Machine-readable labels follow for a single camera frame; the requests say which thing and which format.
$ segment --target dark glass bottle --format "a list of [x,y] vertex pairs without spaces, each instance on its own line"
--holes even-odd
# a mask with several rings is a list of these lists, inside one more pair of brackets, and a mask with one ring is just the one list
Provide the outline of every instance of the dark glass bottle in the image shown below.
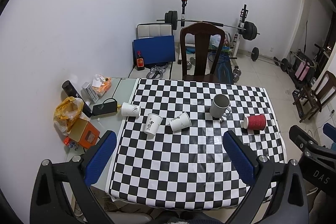
[[141,52],[137,52],[137,57],[136,57],[136,69],[137,70],[144,70],[145,66],[143,64],[143,58],[141,56]]

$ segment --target white cushioned chair backrest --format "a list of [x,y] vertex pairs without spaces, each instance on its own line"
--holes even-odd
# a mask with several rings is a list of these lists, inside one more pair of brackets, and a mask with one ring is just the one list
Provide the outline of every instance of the white cushioned chair backrest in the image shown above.
[[172,35],[171,24],[139,24],[136,28],[137,39],[167,35]]

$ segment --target dark wooden chair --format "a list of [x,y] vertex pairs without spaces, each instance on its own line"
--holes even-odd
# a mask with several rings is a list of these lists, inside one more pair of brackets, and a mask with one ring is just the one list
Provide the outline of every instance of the dark wooden chair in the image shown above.
[[[328,76],[329,78],[328,81],[320,89],[320,91],[316,93],[319,90],[319,87],[321,86],[326,76]],[[334,92],[322,102],[322,99],[331,91],[332,88],[335,88]],[[300,122],[305,120],[307,117],[309,117],[308,120],[310,120],[318,111],[321,112],[322,107],[326,105],[335,94],[336,94],[336,77],[328,70],[324,73],[321,81],[319,82],[315,90],[312,90],[307,85],[303,86],[299,97],[295,100],[293,105],[296,104],[300,98],[307,98],[307,100],[304,102],[303,105],[306,105],[307,102],[310,102],[311,109],[307,112],[307,114],[305,114],[302,117]]]
[[[195,37],[195,71],[194,75],[187,74],[187,56],[185,51],[185,36],[190,33]],[[215,59],[209,74],[205,74],[205,69],[208,61],[208,49],[210,43],[210,36],[220,35],[220,42],[216,52]],[[219,83],[218,78],[214,75],[219,56],[221,54],[223,44],[225,40],[225,32],[222,29],[210,23],[194,23],[188,27],[185,27],[180,32],[181,43],[181,57],[182,57],[182,80],[196,81],[196,82],[208,82]]]

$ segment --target bottle label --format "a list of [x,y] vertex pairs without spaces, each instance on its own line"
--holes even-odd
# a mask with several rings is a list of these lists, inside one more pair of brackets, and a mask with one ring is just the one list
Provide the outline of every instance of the bottle label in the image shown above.
[[137,60],[136,60],[136,63],[137,63],[137,66],[138,66],[138,67],[143,67],[143,66],[144,66],[144,64],[143,64],[143,58],[139,58],[139,59],[137,59]]

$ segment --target orange and gold box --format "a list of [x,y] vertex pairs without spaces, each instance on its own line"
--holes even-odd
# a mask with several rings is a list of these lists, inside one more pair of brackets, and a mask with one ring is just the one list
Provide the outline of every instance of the orange and gold box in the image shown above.
[[92,123],[78,118],[70,130],[69,138],[84,148],[90,148],[96,144],[99,133],[98,129],[95,128]]

